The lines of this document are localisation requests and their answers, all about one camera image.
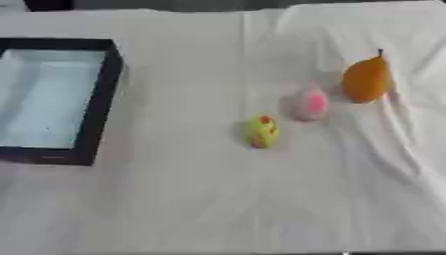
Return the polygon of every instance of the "fuzzy ball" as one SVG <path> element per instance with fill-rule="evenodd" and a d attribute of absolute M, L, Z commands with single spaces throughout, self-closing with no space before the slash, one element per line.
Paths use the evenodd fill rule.
<path fill-rule="evenodd" d="M 301 121 L 316 121 L 329 110 L 329 98 L 321 89 L 303 89 L 294 99 L 294 113 Z"/>

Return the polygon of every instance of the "green ball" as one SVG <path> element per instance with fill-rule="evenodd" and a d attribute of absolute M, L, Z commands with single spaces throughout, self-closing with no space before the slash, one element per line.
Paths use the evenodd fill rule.
<path fill-rule="evenodd" d="M 271 147 L 279 138 L 279 127 L 269 116 L 254 117 L 247 121 L 246 137 L 252 147 Z"/>

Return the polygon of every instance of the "open box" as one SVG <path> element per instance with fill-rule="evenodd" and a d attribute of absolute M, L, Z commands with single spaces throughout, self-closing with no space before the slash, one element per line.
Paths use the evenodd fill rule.
<path fill-rule="evenodd" d="M 122 59 L 112 40 L 0 39 L 0 159 L 92 165 Z"/>

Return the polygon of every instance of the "pear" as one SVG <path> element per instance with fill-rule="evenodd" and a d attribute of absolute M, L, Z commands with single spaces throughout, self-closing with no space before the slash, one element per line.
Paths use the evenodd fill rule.
<path fill-rule="evenodd" d="M 379 99 L 392 84 L 388 65 L 378 56 L 357 62 L 350 66 L 342 76 L 343 93 L 354 103 L 368 103 Z"/>

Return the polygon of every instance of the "table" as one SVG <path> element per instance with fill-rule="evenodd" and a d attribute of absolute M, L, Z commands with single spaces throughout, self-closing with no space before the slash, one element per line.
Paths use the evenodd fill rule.
<path fill-rule="evenodd" d="M 427 1 L 0 16 L 1 36 L 113 38 L 126 61 L 93 168 L 0 165 L 0 247 L 445 249 L 445 14 Z M 395 89 L 376 104 L 343 101 L 341 71 L 376 47 Z M 307 83 L 331 92 L 332 111 L 300 124 L 281 105 Z M 276 147 L 239 138 L 257 114 L 277 118 Z"/>

